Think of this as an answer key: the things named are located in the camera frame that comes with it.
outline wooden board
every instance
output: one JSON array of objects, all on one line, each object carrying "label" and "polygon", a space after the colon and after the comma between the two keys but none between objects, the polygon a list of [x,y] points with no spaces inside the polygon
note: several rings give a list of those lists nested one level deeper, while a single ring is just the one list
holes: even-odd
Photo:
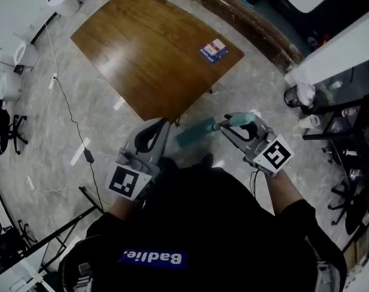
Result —
[{"label": "wooden board", "polygon": [[[211,63],[199,50],[217,38],[229,53]],[[143,120],[175,121],[244,56],[166,0],[110,0],[72,41]]]}]

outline marble tile floor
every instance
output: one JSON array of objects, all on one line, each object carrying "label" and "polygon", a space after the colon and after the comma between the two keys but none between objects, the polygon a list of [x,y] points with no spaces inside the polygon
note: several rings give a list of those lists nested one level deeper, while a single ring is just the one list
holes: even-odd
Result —
[{"label": "marble tile floor", "polygon": [[[82,138],[91,141],[88,149],[95,159],[95,178],[102,200],[108,206],[115,199],[104,189],[108,165],[115,160],[129,132],[142,120],[126,103],[118,110],[114,109],[120,96],[71,41],[73,32],[109,0],[80,1],[83,2],[81,9],[73,17],[56,17],[48,28],[58,77],[74,119],[80,124]],[[189,0],[168,1],[223,34],[245,53],[245,57],[215,84],[213,94],[204,94],[187,110],[179,128],[172,127],[166,156],[184,167],[199,162],[210,151],[218,166],[223,166],[248,187],[251,167],[242,161],[242,153],[221,134],[210,135],[186,151],[177,148],[173,137],[210,116],[222,116],[232,111],[261,113],[268,125],[282,134],[295,151],[286,171],[302,195],[316,208],[319,225],[337,245],[345,246],[349,238],[344,223],[341,221],[338,226],[331,226],[338,211],[327,208],[332,200],[338,203],[330,188],[339,181],[341,171],[338,166],[327,163],[328,157],[320,150],[326,144],[303,141],[302,130],[295,127],[299,111],[288,108],[283,101],[287,84],[282,75],[244,37],[205,8]],[[59,86],[55,84],[53,89],[48,88],[56,67],[45,31],[35,45],[40,59],[31,72],[23,73],[20,99],[7,104],[12,114],[28,117],[21,131],[29,144],[18,156],[9,143],[7,151],[0,156],[0,191],[13,218],[28,222],[35,237],[41,240],[91,206],[77,189],[79,185],[93,192],[95,187],[83,156],[71,165],[80,140]],[[27,182],[27,176],[34,188]],[[272,212],[263,175],[257,178],[257,199]],[[97,211],[90,214],[73,234],[83,238],[86,228],[98,217]]]}]

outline black office chair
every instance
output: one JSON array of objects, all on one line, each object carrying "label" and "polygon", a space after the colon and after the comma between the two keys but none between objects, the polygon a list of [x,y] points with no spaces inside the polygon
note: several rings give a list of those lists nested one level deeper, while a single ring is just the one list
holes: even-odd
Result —
[{"label": "black office chair", "polygon": [[14,140],[15,152],[19,155],[21,151],[17,148],[16,140],[20,139],[25,145],[28,141],[25,140],[19,133],[18,128],[22,120],[26,120],[26,116],[14,115],[13,122],[10,123],[10,115],[7,110],[2,109],[2,100],[0,100],[0,155],[6,151],[9,139]]}]

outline black shirt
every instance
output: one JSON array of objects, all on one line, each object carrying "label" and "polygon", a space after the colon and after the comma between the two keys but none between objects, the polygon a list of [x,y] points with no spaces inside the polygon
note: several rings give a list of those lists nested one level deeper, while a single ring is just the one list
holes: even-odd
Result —
[{"label": "black shirt", "polygon": [[[318,227],[306,201],[275,217],[219,168],[164,174],[132,221],[106,213],[87,237],[70,256],[75,265],[90,264],[95,291],[314,291],[312,247],[339,269],[341,288],[346,276],[342,253]],[[77,277],[70,269],[63,271]]]}]

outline teal handle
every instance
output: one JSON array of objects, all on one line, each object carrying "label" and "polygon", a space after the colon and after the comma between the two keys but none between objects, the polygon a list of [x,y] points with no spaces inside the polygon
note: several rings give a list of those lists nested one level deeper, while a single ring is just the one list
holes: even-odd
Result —
[{"label": "teal handle", "polygon": [[254,113],[237,114],[229,119],[229,124],[232,127],[239,127],[241,125],[249,124],[256,119]]}]

